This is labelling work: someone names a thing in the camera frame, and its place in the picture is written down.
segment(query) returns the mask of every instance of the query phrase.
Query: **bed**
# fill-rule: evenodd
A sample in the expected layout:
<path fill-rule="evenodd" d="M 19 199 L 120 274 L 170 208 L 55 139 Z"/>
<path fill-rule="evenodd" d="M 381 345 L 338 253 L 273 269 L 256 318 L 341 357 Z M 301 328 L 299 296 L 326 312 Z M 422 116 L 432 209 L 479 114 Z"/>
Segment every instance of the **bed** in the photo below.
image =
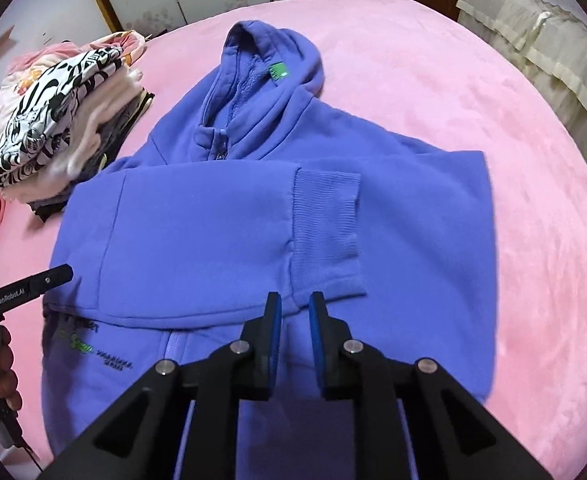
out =
<path fill-rule="evenodd" d="M 553 110 L 480 38 L 416 2 L 288 0 L 150 41 L 137 67 L 157 97 L 121 155 L 141 146 L 218 63 L 229 28 L 253 18 L 298 30 L 319 47 L 321 98 L 334 107 L 440 148 L 486 153 L 499 253 L 497 367 L 487 406 L 556 480 L 574 480 L 587 464 L 587 165 Z M 0 286 L 48 266 L 59 221 L 43 225 L 28 206 L 8 204 Z M 12 311 L 6 323 L 25 400 L 20 421 L 46 463 L 42 304 Z"/>

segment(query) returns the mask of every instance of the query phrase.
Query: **metal screw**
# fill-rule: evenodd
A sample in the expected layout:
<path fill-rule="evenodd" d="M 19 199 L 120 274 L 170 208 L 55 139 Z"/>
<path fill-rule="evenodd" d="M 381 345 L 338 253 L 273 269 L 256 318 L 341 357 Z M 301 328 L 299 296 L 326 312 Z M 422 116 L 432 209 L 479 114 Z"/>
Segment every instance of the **metal screw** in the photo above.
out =
<path fill-rule="evenodd" d="M 342 348 L 350 354 L 358 354 L 363 351 L 365 345 L 358 339 L 347 339 Z"/>
<path fill-rule="evenodd" d="M 438 363 L 429 358 L 420 359 L 420 361 L 417 362 L 417 369 L 424 374 L 432 374 L 438 370 Z"/>
<path fill-rule="evenodd" d="M 245 352 L 248 352 L 251 348 L 251 345 L 242 339 L 238 339 L 234 341 L 231 345 L 229 345 L 229 348 L 231 348 L 232 352 L 234 352 L 235 354 L 240 355 L 244 354 Z"/>
<path fill-rule="evenodd" d="M 163 359 L 156 363 L 155 369 L 160 375 L 169 375 L 176 369 L 176 364 L 169 359 Z"/>

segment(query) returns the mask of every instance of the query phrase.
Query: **human hand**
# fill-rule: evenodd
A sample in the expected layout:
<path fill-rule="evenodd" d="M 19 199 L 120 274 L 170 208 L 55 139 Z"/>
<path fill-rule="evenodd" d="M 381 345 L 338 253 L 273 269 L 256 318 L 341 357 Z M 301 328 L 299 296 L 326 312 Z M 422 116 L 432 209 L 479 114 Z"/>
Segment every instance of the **human hand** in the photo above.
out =
<path fill-rule="evenodd" d="M 9 346 L 11 342 L 10 331 L 2 326 L 2 346 L 0 347 L 0 398 L 7 401 L 12 410 L 22 408 L 22 397 L 18 392 L 18 377 L 11 367 L 14 355 Z"/>

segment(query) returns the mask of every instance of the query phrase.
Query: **hoodie sleeve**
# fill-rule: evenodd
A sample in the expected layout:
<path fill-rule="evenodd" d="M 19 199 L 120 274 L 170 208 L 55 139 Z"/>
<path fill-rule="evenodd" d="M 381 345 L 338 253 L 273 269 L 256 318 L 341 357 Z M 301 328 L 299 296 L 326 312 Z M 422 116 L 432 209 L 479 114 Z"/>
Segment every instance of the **hoodie sleeve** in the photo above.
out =
<path fill-rule="evenodd" d="M 52 265 L 74 279 L 45 304 L 123 326 L 200 328 L 291 314 L 314 290 L 364 294 L 360 176 L 251 160 L 135 168 L 77 187 Z"/>

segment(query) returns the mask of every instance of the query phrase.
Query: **ribbed cuff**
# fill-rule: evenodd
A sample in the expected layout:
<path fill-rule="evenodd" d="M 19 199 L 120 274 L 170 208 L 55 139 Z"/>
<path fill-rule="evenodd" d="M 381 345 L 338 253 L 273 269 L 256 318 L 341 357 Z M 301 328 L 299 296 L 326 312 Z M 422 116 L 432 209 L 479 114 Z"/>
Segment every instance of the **ribbed cuff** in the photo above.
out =
<path fill-rule="evenodd" d="M 293 300 L 309 303 L 365 293 L 358 261 L 356 203 L 360 175 L 299 170 L 293 185 Z"/>

